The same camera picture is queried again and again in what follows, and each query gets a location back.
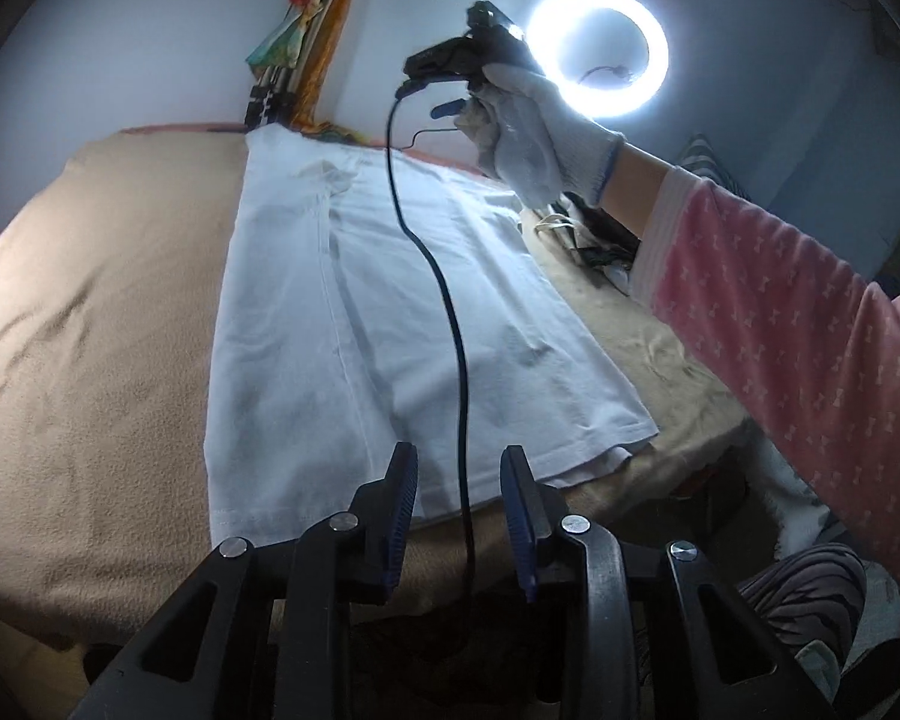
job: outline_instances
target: black cable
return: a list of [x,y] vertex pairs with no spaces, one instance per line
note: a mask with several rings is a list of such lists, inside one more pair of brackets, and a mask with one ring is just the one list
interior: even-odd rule
[[403,218],[403,210],[400,208],[400,199],[396,194],[396,182],[394,181],[394,149],[391,146],[394,136],[394,116],[401,98],[394,100],[389,117],[386,118],[386,178],[389,180],[391,195],[394,198],[394,210],[396,221],[400,225],[403,234],[418,248],[423,258],[434,271],[434,278],[440,288],[440,297],[443,298],[443,307],[447,312],[447,320],[450,322],[450,333],[453,335],[453,346],[457,353],[457,375],[460,380],[460,419],[457,423],[457,482],[460,486],[460,514],[463,519],[463,542],[466,545],[466,567],[463,570],[463,600],[469,604],[473,594],[473,577],[477,567],[477,550],[473,538],[473,517],[470,512],[470,490],[466,482],[466,421],[470,410],[470,384],[466,372],[466,354],[463,353],[463,336],[460,332],[460,324],[457,322],[457,312],[453,308],[453,300],[450,298],[450,290],[447,287],[443,271],[434,259],[434,255],[426,247],[415,232],[407,226]]
[[580,76],[580,79],[577,83],[583,83],[586,79],[589,79],[592,74],[597,73],[600,70],[610,71],[612,74],[618,77],[621,81],[633,81],[634,74],[629,71],[629,69],[624,65],[597,65],[595,68],[590,68],[586,73]]
[[433,127],[432,129],[418,129],[414,134],[413,138],[410,139],[410,146],[403,146],[403,148],[399,148],[398,151],[406,151],[409,148],[413,148],[413,145],[416,143],[416,137],[418,135],[422,135],[424,132],[457,132],[456,127]]

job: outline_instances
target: gloved hand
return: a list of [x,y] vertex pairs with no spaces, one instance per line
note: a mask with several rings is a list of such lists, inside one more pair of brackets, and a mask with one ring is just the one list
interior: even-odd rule
[[511,65],[487,65],[492,86],[456,119],[480,151],[481,168],[506,181],[530,208],[573,191],[591,207],[613,172],[626,139],[578,114],[553,81]]

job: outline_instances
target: pink pajama sleeve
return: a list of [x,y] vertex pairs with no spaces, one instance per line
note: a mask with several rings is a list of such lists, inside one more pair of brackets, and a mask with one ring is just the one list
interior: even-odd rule
[[679,169],[660,189],[632,288],[900,581],[900,298]]

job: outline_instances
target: black clamp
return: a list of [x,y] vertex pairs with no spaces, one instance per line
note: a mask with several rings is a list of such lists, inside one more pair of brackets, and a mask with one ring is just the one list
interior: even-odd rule
[[[223,541],[103,670],[71,719],[348,717],[349,605],[384,604],[399,583],[416,480],[416,448],[399,443],[382,480],[300,538],[260,548]],[[271,694],[265,650],[278,598],[287,603]]]
[[564,613],[560,718],[631,720],[639,693],[631,600],[648,623],[655,715],[667,720],[826,720],[820,690],[693,544],[621,543],[536,483],[526,455],[500,461],[517,579]]

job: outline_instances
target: white t-shirt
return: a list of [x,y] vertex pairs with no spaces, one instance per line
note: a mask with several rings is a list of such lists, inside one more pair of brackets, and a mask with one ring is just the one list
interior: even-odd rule
[[[282,127],[247,136],[210,370],[204,454],[214,543],[296,538],[418,447],[415,516],[460,508],[453,338],[401,233],[381,151]],[[521,238],[515,196],[395,156],[410,228],[442,268],[470,379],[469,489],[500,494],[523,445],[538,480],[619,466],[656,426]]]

